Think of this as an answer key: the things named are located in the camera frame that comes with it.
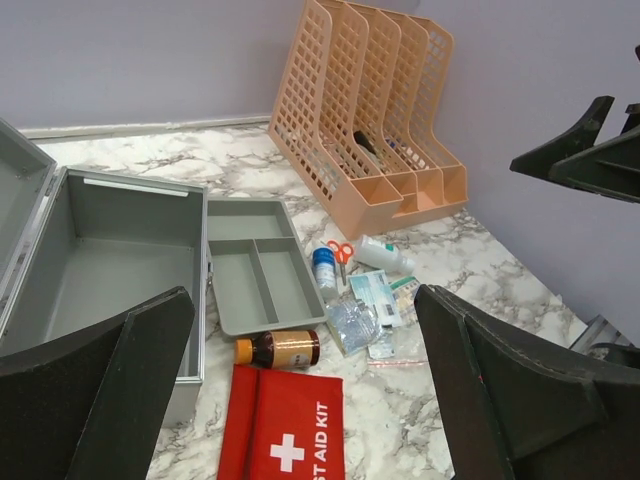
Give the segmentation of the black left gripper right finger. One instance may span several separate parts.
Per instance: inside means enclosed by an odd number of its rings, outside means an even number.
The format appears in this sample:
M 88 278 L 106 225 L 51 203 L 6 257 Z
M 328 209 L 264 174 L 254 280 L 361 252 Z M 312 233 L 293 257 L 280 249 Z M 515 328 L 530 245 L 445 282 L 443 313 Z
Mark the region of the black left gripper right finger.
M 638 477 L 636 347 L 582 354 L 437 285 L 414 305 L 456 478 Z

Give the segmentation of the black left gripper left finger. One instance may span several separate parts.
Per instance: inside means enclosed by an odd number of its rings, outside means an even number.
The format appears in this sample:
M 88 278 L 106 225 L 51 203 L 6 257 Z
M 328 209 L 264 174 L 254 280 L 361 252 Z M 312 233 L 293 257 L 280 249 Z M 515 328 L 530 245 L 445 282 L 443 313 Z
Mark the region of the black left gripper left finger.
M 3 356 L 2 478 L 145 478 L 194 318 L 175 287 Z

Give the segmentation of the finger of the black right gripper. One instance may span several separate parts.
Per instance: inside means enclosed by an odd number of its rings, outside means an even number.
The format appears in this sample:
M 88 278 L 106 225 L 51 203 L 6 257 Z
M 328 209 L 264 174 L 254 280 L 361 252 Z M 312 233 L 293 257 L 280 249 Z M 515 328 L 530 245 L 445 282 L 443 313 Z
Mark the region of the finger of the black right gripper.
M 612 96 L 596 97 L 574 125 L 512 160 L 510 170 L 533 178 L 549 178 L 556 163 L 594 146 L 613 103 Z
M 552 181 L 622 201 L 639 202 L 639 126 L 555 163 Z

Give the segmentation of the silvery clear foil packet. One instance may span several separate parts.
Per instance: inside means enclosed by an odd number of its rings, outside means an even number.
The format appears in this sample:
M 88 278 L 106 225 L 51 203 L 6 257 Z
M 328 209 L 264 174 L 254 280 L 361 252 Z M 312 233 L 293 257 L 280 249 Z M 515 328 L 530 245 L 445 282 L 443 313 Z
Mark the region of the silvery clear foil packet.
M 327 326 L 344 357 L 352 356 L 383 335 L 375 311 L 362 300 L 347 300 L 327 309 Z

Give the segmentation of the red first aid kit pouch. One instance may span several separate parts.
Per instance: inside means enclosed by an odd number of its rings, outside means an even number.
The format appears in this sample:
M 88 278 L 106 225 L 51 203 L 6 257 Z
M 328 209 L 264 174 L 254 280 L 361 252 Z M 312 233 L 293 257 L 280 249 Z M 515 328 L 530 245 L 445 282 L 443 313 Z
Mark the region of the red first aid kit pouch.
M 219 479 L 346 477 L 343 380 L 236 365 Z

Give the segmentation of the clear ziplock bag red line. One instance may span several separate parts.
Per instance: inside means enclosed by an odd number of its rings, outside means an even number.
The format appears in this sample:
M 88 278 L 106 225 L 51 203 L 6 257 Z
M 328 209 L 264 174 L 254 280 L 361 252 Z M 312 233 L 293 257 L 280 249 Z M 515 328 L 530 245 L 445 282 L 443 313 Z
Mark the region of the clear ziplock bag red line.
M 368 347 L 368 364 L 373 367 L 409 367 L 427 362 L 418 323 L 385 327 L 380 339 Z

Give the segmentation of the light blue printed sachet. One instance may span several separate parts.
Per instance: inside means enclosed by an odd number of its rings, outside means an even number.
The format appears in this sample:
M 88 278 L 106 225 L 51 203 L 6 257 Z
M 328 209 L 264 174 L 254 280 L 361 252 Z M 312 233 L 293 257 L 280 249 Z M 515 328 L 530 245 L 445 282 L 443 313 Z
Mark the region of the light blue printed sachet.
M 396 299 L 384 270 L 353 274 L 348 280 L 354 296 L 374 311 L 382 326 L 401 324 Z

